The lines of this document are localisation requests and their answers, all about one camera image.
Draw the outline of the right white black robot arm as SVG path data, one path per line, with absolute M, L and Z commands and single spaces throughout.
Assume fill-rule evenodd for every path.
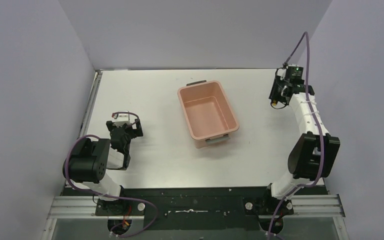
M 283 73 L 276 73 L 273 80 L 270 105 L 291 108 L 300 136 L 288 156 L 286 173 L 269 186 L 271 197 L 278 200 L 289 199 L 299 189 L 328 177 L 341 144 L 321 119 L 315 92 L 303 79 L 304 68 L 289 65 L 281 69 Z

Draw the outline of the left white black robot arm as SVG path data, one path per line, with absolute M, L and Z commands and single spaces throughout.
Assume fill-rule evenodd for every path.
M 128 208 L 128 201 L 122 196 L 123 187 L 117 184 L 107 170 L 125 171 L 130 165 L 131 141 L 143 137 L 140 120 L 108 120 L 105 123 L 109 138 L 91 140 L 91 134 L 79 139 L 69 153 L 68 163 L 63 166 L 63 175 L 74 183 L 87 186 L 86 191 L 108 202 L 108 208 L 121 215 Z

